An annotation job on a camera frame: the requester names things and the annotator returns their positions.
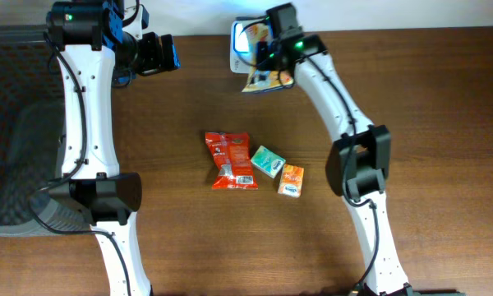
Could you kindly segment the yellow snack bag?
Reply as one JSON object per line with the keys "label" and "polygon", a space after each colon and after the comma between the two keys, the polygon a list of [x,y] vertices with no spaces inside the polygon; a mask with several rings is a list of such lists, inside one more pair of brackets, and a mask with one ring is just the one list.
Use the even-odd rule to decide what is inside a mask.
{"label": "yellow snack bag", "polygon": [[251,23],[238,22],[234,29],[233,50],[237,61],[233,70],[247,73],[243,93],[263,93],[273,90],[291,88],[294,80],[288,71],[263,71],[256,67],[256,45],[260,41],[271,41],[269,27],[261,21]]}

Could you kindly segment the red candy bag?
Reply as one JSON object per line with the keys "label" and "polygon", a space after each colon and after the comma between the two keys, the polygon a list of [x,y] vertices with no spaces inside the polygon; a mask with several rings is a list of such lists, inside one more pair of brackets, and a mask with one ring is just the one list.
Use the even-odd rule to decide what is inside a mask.
{"label": "red candy bag", "polygon": [[213,189],[258,188],[250,159],[250,137],[246,132],[207,132],[205,144],[219,170]]}

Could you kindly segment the teal tissue pack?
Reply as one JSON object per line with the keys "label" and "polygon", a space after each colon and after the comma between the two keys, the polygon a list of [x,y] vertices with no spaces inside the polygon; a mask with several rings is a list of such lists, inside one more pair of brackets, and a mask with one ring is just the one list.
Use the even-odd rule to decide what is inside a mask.
{"label": "teal tissue pack", "polygon": [[251,163],[271,178],[275,178],[286,163],[286,159],[276,155],[264,146],[260,146],[251,157]]}

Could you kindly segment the orange tissue pack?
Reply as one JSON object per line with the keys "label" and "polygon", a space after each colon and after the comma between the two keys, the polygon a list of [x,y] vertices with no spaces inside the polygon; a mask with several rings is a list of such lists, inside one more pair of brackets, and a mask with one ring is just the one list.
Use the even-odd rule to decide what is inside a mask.
{"label": "orange tissue pack", "polygon": [[285,164],[278,187],[278,194],[299,198],[302,193],[304,168]]}

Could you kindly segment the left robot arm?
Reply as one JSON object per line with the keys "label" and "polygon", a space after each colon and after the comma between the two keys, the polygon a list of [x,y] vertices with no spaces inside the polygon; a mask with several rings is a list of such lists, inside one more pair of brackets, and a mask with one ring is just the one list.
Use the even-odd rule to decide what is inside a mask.
{"label": "left robot arm", "polygon": [[180,67],[171,35],[147,31],[138,2],[55,2],[44,39],[57,58],[65,99],[66,146],[61,176],[45,190],[86,222],[98,240],[112,295],[151,295],[136,233],[142,183],[123,173],[113,142],[112,90],[137,76]]}

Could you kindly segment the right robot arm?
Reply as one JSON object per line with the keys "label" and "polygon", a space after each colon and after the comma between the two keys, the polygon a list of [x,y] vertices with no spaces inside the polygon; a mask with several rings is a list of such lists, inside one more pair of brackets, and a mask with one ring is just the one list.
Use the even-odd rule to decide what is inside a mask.
{"label": "right robot arm", "polygon": [[265,20],[272,40],[257,49],[263,70],[287,70],[316,107],[330,140],[328,184],[342,197],[354,224],[365,271],[355,295],[412,295],[399,261],[386,208],[391,135],[357,106],[318,35],[306,35],[291,3],[272,7]]}

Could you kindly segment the grey plastic mesh basket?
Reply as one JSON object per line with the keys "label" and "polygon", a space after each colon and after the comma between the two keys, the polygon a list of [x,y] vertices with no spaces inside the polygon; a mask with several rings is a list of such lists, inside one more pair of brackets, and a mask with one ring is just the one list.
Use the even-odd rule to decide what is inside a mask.
{"label": "grey plastic mesh basket", "polygon": [[0,237],[87,230],[82,216],[41,188],[59,177],[65,144],[63,83],[40,25],[0,26]]}

